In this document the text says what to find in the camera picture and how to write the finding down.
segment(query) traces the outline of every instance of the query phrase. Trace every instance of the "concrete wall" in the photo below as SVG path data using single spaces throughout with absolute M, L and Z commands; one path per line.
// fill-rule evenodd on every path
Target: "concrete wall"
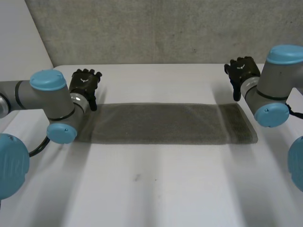
M 54 66 L 263 63 L 303 45 L 302 0 L 26 0 Z

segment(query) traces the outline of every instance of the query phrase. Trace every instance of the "gray robot arm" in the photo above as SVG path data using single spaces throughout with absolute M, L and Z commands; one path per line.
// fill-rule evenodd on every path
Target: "gray robot arm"
M 80 77 L 75 78 L 73 75 L 71 93 L 62 73 L 57 70 L 37 72 L 30 80 L 0 82 L 0 117 L 14 110 L 43 109 L 50 123 L 47 137 L 56 143 L 71 143 L 77 136 L 89 106 L 87 86 L 93 86 L 90 89 L 94 96 L 102 75 L 94 75 L 94 72 L 88 70 L 75 73 L 80 74 Z
M 47 137 L 56 143 L 71 143 L 88 106 L 97 109 L 95 90 L 101 76 L 94 70 L 77 70 L 69 89 L 57 70 L 37 72 L 30 80 L 0 82 L 0 117 L 14 110 L 43 109 L 50 123 Z M 24 183 L 29 157 L 20 139 L 0 133 L 0 203 Z
M 242 83 L 241 93 L 260 125 L 276 127 L 288 119 L 285 103 L 294 87 L 303 88 L 303 47 L 279 45 L 270 50 L 261 76 Z

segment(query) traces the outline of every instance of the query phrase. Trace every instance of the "blue joint cap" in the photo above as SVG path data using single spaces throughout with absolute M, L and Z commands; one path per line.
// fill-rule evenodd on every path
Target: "blue joint cap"
M 55 143 L 71 143 L 77 136 L 77 130 L 68 124 L 53 123 L 47 127 L 47 137 Z
M 291 145 L 287 162 L 293 183 L 303 192 L 303 136 Z
M 15 136 L 0 134 L 0 200 L 21 188 L 28 169 L 29 155 L 24 143 Z
M 286 122 L 289 110 L 285 104 L 270 103 L 260 107 L 254 117 L 261 126 L 274 128 Z
M 40 91 L 56 91 L 65 87 L 66 80 L 58 70 L 42 70 L 32 75 L 29 83 Z
M 290 65 L 303 62 L 303 46 L 278 45 L 274 46 L 266 58 L 269 63 Z

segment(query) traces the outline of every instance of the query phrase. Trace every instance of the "white wall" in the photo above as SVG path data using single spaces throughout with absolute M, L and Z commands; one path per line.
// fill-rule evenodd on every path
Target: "white wall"
M 0 0 L 0 81 L 29 79 L 52 67 L 24 0 Z M 0 132 L 16 112 L 0 119 Z

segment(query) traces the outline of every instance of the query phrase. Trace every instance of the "black cable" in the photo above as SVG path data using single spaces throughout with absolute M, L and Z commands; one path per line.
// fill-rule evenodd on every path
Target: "black cable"
M 292 111 L 291 107 L 288 104 L 286 104 L 286 106 L 288 107 L 290 115 L 303 119 L 303 113 L 297 113 L 297 112 Z
M 46 136 L 46 138 L 35 150 L 29 152 L 29 157 L 39 154 L 48 145 L 49 141 L 50 141 L 49 138 Z

